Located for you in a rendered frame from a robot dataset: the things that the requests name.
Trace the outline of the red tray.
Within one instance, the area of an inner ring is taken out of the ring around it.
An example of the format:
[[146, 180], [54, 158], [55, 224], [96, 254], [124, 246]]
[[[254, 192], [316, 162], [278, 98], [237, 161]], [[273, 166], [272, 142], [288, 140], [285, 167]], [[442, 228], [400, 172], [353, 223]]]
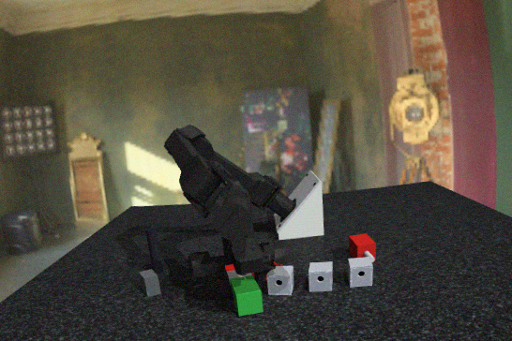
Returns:
[[[274, 261], [273, 261], [274, 262]], [[276, 262], [274, 262], [276, 266], [282, 266], [282, 264], [278, 265]], [[226, 272], [228, 271], [233, 271], [234, 270], [234, 267], [233, 265], [226, 265], [225, 266], [225, 269], [226, 269]]]

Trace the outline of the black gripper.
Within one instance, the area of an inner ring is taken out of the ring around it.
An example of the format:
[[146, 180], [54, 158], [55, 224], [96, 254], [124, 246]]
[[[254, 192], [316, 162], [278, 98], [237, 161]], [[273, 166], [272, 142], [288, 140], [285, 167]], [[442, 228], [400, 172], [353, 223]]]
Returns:
[[[247, 238], [250, 235], [254, 235], [253, 222], [251, 222], [251, 224], [252, 225], [248, 234], [245, 235], [243, 238]], [[232, 265], [233, 263], [227, 260], [227, 251], [225, 247], [228, 240], [222, 237], [221, 240], [223, 242], [224, 255], [210, 257], [209, 251], [190, 253], [188, 257], [189, 270], [192, 277], [211, 275], [212, 278], [217, 278], [218, 280], [220, 280], [222, 285], [224, 285], [225, 289], [229, 293], [231, 301], [233, 301], [233, 291], [230, 285], [228, 274], [225, 269], [226, 265]], [[287, 242], [273, 242], [273, 245], [275, 251], [274, 262], [276, 262], [278, 265], [294, 262], [294, 251], [291, 247], [289, 247], [289, 244]], [[266, 274], [268, 274], [270, 270], [276, 268], [274, 262], [271, 260], [271, 262], [265, 263], [264, 270], [262, 272], [254, 273], [254, 279], [261, 290]]]

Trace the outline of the red block with white pin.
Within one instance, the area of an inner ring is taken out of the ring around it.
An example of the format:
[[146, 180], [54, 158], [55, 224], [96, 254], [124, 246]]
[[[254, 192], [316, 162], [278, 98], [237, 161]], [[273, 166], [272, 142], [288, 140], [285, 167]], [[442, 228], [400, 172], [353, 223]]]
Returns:
[[349, 249], [353, 258], [370, 257], [371, 262], [376, 258], [376, 243], [365, 233], [349, 236]]

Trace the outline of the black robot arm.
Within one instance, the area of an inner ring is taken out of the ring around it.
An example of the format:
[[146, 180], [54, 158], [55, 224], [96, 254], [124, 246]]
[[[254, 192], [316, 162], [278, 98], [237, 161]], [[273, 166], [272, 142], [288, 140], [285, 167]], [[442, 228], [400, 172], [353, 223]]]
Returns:
[[258, 242], [255, 231], [243, 238], [252, 225], [251, 203], [262, 211], [268, 207], [283, 222], [296, 199], [287, 198], [280, 191], [283, 184], [273, 177], [247, 173], [215, 152], [196, 126], [175, 129], [164, 148], [181, 170], [179, 184], [185, 198], [202, 217], [212, 214], [218, 235], [228, 240], [227, 260], [235, 273], [262, 272], [264, 264], [275, 259], [275, 251], [271, 241]]

